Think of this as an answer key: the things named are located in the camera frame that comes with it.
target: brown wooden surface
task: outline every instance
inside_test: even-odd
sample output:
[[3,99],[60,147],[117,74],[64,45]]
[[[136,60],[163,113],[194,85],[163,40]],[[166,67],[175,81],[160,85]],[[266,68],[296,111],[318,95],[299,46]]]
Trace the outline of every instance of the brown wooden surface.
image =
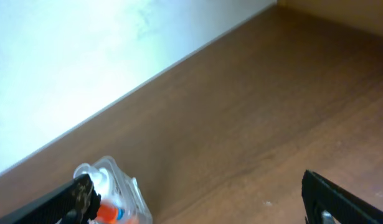
[[303,223],[305,169],[383,209],[383,39],[271,8],[0,177],[0,216],[105,155],[155,223]]

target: brown wall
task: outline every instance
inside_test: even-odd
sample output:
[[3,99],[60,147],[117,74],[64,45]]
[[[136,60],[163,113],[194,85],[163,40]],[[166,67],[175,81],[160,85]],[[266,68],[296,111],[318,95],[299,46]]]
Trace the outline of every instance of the brown wall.
[[279,4],[383,36],[383,0],[278,0]]

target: wooden table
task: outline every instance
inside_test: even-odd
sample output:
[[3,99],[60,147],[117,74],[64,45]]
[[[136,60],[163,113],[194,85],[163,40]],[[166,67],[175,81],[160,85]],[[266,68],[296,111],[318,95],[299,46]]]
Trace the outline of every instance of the wooden table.
[[105,155],[155,223],[303,223],[305,169],[383,210],[383,39],[273,7],[0,177],[0,216]]

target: transparent plastic box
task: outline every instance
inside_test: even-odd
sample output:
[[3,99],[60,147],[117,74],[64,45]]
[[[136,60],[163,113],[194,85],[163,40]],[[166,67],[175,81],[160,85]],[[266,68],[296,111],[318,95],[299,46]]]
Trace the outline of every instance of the transparent plastic box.
[[86,163],[81,164],[76,168],[73,177],[81,174],[89,174],[96,193],[102,196],[102,203],[112,203],[125,210],[123,218],[117,222],[118,224],[153,223],[153,218],[140,193],[136,179],[122,172],[114,158],[102,157],[92,166]]

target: clear plastic container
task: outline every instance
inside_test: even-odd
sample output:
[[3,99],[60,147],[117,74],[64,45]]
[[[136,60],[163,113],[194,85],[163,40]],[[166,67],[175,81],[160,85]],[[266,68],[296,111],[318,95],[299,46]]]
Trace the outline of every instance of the clear plastic container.
[[89,174],[95,191],[102,196],[102,202],[109,202],[125,210],[118,224],[134,223],[152,224],[153,218],[140,193],[135,178],[122,172],[114,158],[102,157],[92,166],[81,164],[73,173],[73,177]]

